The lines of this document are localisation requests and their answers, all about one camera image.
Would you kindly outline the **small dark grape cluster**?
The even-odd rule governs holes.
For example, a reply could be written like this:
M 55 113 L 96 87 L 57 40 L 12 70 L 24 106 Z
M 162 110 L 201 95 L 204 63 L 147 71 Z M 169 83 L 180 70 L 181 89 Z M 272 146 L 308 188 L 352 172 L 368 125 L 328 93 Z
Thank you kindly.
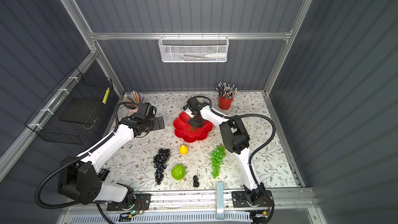
M 200 183 L 199 183 L 198 176 L 197 176 L 197 175 L 194 175 L 194 176 L 193 176 L 193 187 L 194 187 L 194 188 L 198 188 L 199 185 L 200 185 Z

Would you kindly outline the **green fake custard apple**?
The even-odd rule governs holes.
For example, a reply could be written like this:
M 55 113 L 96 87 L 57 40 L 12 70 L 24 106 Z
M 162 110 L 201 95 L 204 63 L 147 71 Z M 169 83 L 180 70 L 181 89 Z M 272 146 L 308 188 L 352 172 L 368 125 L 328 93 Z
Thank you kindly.
M 186 169 L 183 165 L 177 164 L 172 169 L 172 177 L 175 180 L 182 180 L 185 177 Z

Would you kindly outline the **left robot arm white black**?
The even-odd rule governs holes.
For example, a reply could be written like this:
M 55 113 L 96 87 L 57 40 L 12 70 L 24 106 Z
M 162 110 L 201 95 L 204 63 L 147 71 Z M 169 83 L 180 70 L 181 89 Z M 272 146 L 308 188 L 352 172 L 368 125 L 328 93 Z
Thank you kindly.
M 63 160 L 66 168 L 60 171 L 58 193 L 84 205 L 115 202 L 123 208 L 133 206 L 136 200 L 131 187 L 106 183 L 99 173 L 105 162 L 127 142 L 164 128 L 163 118 L 156 113 L 157 108 L 150 103 L 138 103 L 136 112 L 122 119 L 115 113 L 115 127 L 108 135 L 87 151 Z

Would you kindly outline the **green fake grape bunch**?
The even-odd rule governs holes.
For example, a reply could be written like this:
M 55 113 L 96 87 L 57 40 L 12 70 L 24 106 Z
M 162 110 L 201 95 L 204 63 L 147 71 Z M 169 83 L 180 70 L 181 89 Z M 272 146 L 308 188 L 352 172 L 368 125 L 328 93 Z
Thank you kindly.
M 212 178 L 217 178 L 220 173 L 220 167 L 223 164 L 223 159 L 226 156 L 226 149 L 224 146 L 218 145 L 211 153 L 210 153 L 210 161 L 212 172 Z

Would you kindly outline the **dark purple fake grape bunch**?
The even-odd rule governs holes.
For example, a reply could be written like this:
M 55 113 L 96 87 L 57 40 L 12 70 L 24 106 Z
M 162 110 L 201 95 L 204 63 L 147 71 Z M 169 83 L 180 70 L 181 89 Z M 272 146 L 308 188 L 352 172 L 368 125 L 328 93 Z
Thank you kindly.
M 155 168 L 154 178 L 157 185 L 160 185 L 163 181 L 170 155 L 171 150 L 169 148 L 160 148 L 153 158 L 153 167 Z

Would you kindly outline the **yellow fake pear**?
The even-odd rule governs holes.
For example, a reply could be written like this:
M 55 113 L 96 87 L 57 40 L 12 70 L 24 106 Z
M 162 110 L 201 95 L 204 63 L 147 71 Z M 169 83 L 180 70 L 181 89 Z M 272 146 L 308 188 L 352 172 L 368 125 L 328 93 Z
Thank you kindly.
M 189 148 L 188 148 L 187 145 L 183 144 L 183 145 L 180 146 L 180 148 L 179 148 L 179 153 L 180 154 L 185 155 L 188 152 L 189 152 Z

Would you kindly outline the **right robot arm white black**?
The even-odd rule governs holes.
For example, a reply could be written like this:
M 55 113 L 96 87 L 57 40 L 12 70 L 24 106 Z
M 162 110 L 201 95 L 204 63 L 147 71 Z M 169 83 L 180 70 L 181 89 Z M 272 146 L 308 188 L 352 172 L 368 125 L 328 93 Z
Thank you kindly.
M 224 147 L 232 153 L 243 173 L 245 196 L 248 204 L 252 206 L 266 202 L 269 207 L 275 206 L 272 193 L 265 189 L 264 183 L 257 179 L 252 159 L 261 149 L 265 148 L 275 137 L 276 127 L 274 122 L 261 114 L 243 114 L 227 116 L 212 108 L 211 99 L 206 96 L 193 96 L 187 100 L 183 110 L 190 119 L 188 123 L 194 128 L 202 127 L 205 121 L 217 125 L 221 132 Z M 272 126 L 272 133 L 267 141 L 253 152 L 249 149 L 250 137 L 242 121 L 243 118 L 258 117 L 268 121 Z

